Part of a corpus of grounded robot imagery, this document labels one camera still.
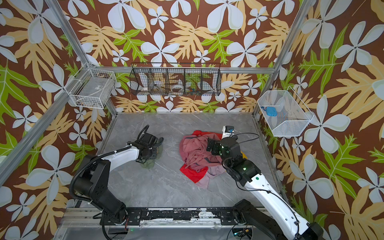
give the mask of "pile of clothes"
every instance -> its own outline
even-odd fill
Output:
[[[208,188],[209,180],[225,172],[221,157],[207,152],[208,138],[220,140],[222,134],[196,130],[184,136],[180,142],[180,155],[185,164],[180,171],[202,188]]]

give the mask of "white wire basket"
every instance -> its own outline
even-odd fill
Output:
[[[314,117],[299,95],[290,88],[297,101],[288,90],[271,90],[261,96],[257,103],[262,109],[263,116],[275,137],[298,137]],[[307,108],[304,112],[298,102]],[[267,114],[268,107],[276,109],[276,116]]]
[[[77,107],[104,109],[115,87],[113,71],[88,68],[68,93]]]

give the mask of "floral backdrop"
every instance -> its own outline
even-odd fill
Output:
[[[80,64],[43,0],[0,0],[0,162],[72,81]],[[0,187],[0,239],[52,239],[73,200],[71,175],[95,154],[107,109],[68,103]]]
[[[59,2],[94,65],[273,67],[302,1]],[[224,74],[216,97],[140,97],[130,93],[129,73],[119,73],[112,101],[120,112],[252,112],[267,79],[266,74]]]
[[[317,1],[273,84],[295,89],[315,117],[283,138],[260,118],[284,190],[326,240],[384,239],[383,9],[381,0]]]

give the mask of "black wire basket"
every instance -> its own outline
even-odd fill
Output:
[[[221,92],[220,64],[132,63],[130,87],[134,95],[216,95]]]

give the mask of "wire basket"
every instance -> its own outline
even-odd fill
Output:
[[[272,130],[275,137],[298,137],[308,126],[314,117],[307,105],[301,100],[298,94],[290,87],[293,94],[297,96],[297,101],[288,90],[266,91],[257,103],[262,109],[263,116]],[[300,107],[300,102],[307,108],[304,112]],[[274,108],[272,116],[268,108]]]
[[[221,74],[219,67],[206,67],[208,63],[188,67],[178,63],[178,67],[142,66],[132,64],[130,87],[134,95],[219,95],[221,92]]]
[[[68,93],[77,107],[104,109],[112,90],[116,76],[113,71],[86,69]]]

